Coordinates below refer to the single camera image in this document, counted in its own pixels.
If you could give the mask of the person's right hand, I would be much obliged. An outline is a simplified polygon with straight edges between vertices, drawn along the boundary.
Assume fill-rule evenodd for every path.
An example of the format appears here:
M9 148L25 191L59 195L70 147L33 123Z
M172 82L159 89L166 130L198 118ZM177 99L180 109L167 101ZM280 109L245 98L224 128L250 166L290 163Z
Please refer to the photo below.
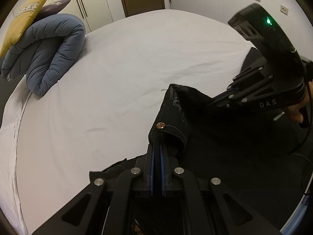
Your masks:
M300 112L300 109L306 106L310 102L309 92L312 97L312 81L308 83L310 91L306 89L306 95L305 98L298 104L288 106L283 109L284 113L287 115L288 119L294 123L302 123L304 118L303 114Z

